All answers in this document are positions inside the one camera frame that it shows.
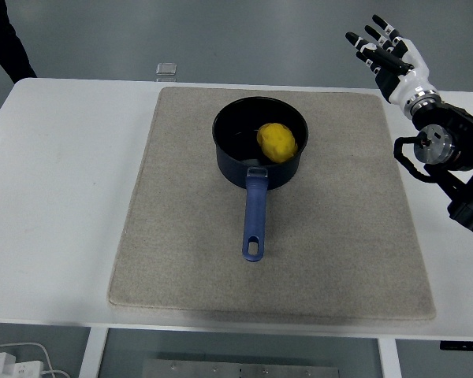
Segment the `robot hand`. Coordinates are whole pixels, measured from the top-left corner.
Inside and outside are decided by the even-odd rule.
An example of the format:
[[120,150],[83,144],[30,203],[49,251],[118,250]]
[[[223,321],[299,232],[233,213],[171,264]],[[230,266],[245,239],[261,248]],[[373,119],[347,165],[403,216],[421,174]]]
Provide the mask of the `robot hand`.
[[372,20],[376,26],[364,28],[370,40],[351,31],[345,38],[356,49],[356,57],[374,74],[383,98],[403,109],[415,98],[436,95],[429,82],[429,68],[414,43],[380,16],[374,15]]

